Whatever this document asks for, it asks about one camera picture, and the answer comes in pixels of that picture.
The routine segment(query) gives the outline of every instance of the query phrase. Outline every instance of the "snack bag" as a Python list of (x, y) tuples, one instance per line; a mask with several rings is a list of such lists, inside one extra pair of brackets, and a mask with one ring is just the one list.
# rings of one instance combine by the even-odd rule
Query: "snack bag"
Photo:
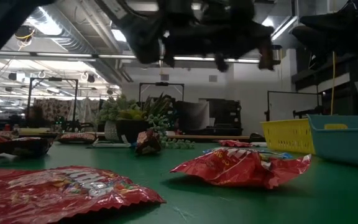
[(19, 132), (17, 131), (0, 131), (0, 136), (8, 137), (9, 139), (15, 139), (19, 137)]
[(160, 136), (152, 129), (139, 133), (136, 141), (136, 154), (155, 154), (161, 151)]
[(272, 189), (306, 172), (311, 155), (284, 160), (253, 150), (221, 148), (180, 164), (171, 172), (203, 178), (213, 185)]
[(227, 147), (252, 147), (253, 145), (248, 142), (240, 142), (235, 140), (219, 140), (218, 141), (222, 146)]
[(41, 157), (48, 153), (52, 141), (43, 138), (18, 138), (9, 140), (0, 136), (0, 154), (6, 153), (21, 157)]
[(82, 166), (0, 169), (0, 223), (54, 223), (101, 208), (165, 201), (110, 170)]
[(64, 144), (82, 143), (92, 144), (97, 140), (95, 134), (90, 133), (65, 133), (57, 137), (57, 141)]

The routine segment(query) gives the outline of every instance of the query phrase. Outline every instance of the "green tabletop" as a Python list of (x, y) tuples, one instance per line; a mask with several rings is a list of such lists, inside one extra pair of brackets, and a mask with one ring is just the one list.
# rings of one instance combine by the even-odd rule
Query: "green tabletop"
[(88, 223), (358, 223), (358, 167), (314, 157), (305, 174), (274, 190), (215, 187), (169, 173), (211, 147), (216, 145), (197, 144), (194, 150), (167, 149), (159, 156), (135, 157), (131, 149), (55, 144), (43, 159), (0, 156), (0, 168), (78, 165), (109, 169), (156, 190), (167, 201), (80, 217), (81, 221), (91, 219)]

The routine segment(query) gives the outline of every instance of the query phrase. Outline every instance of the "white pot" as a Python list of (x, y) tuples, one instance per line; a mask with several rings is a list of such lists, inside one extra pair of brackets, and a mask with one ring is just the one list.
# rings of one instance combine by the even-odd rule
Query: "white pot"
[(104, 137), (107, 141), (118, 141), (117, 128), (114, 121), (107, 121), (104, 125)]

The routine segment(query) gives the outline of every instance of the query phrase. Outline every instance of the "light blue bin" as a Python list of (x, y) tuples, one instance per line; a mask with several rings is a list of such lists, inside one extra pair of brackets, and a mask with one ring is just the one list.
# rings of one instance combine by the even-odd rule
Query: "light blue bin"
[(308, 118), (317, 156), (358, 165), (358, 116)]

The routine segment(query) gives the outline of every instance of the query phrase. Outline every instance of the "yellow basket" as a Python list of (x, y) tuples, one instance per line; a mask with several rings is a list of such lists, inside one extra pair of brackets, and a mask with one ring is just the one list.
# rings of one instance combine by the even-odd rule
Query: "yellow basket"
[(315, 154), (308, 119), (262, 122), (262, 127), (270, 149)]

